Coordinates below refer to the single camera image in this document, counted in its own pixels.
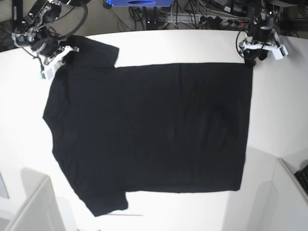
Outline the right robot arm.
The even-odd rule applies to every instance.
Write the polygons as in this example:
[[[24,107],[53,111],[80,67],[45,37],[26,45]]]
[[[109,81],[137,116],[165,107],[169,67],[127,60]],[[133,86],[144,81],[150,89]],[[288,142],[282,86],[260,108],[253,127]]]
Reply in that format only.
[[[22,6],[17,0],[12,3],[13,7],[13,31],[12,40],[16,47],[29,47],[37,55],[35,58],[43,56],[44,64],[49,65],[55,58],[64,52],[64,41],[76,33],[86,21],[88,16],[88,0],[38,0],[34,3],[30,11],[21,17],[18,14],[18,7]],[[60,16],[63,6],[82,8],[83,17],[78,25],[65,35],[50,30],[50,25],[65,18]]]

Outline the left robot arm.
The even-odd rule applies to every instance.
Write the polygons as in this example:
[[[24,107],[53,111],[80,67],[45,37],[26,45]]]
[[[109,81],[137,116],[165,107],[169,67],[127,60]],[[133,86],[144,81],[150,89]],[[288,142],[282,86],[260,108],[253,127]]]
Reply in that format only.
[[[244,58],[249,68],[256,64],[256,59],[264,60],[268,52],[277,51],[280,46],[276,31],[278,12],[269,7],[264,0],[259,0],[253,7],[253,17],[245,28],[245,38],[238,44],[238,53]]]

